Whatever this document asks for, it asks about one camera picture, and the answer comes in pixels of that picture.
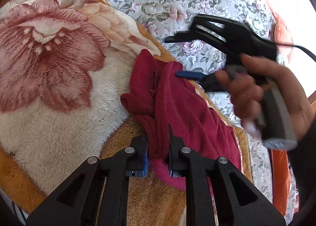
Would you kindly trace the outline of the person right hand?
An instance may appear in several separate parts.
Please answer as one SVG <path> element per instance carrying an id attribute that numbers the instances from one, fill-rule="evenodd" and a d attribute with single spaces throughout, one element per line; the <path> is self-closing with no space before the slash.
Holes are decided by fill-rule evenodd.
<path id="1" fill-rule="evenodd" d="M 295 75 L 287 67 L 263 57 L 242 54 L 241 61 L 249 72 L 264 75 L 276 82 L 290 115 L 296 138 L 301 140 L 315 121 L 315 113 Z M 253 77 L 247 74 L 239 74 L 231 80 L 228 73 L 220 70 L 215 73 L 215 77 L 231 95 L 235 115 L 241 119 L 242 127 L 253 137 L 260 137 L 254 121 L 261 114 L 263 88 L 255 84 Z"/>

